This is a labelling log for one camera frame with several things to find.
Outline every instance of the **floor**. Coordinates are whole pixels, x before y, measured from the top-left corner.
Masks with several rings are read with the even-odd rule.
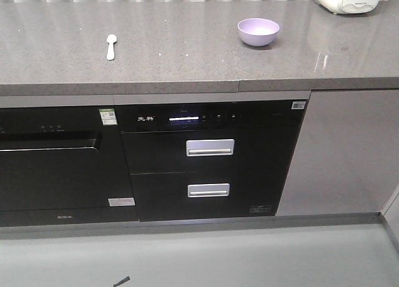
[[[399,286],[379,224],[0,240],[2,287]]]

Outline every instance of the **black dishwasher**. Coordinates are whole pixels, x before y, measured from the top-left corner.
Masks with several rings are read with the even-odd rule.
[[[137,220],[113,107],[0,109],[0,226]]]
[[[275,215],[305,105],[117,106],[140,221]]]

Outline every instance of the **gray cabinet door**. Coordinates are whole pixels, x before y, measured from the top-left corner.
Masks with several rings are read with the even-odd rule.
[[[399,182],[399,90],[312,93],[277,215],[379,212]]]

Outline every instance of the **label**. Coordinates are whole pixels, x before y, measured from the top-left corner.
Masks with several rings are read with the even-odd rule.
[[[250,213],[267,213],[272,210],[272,207],[270,205],[261,205],[261,206],[251,206],[251,209],[249,209]]]
[[[118,125],[117,116],[115,115],[115,110],[113,108],[109,109],[99,109],[102,124],[104,126]]]
[[[292,103],[291,109],[305,109],[306,101],[297,101]]]
[[[110,207],[135,206],[134,198],[109,198]]]

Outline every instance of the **display screen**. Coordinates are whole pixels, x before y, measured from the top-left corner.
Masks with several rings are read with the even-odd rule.
[[[179,120],[199,120],[200,117],[170,117],[170,121],[179,121]]]

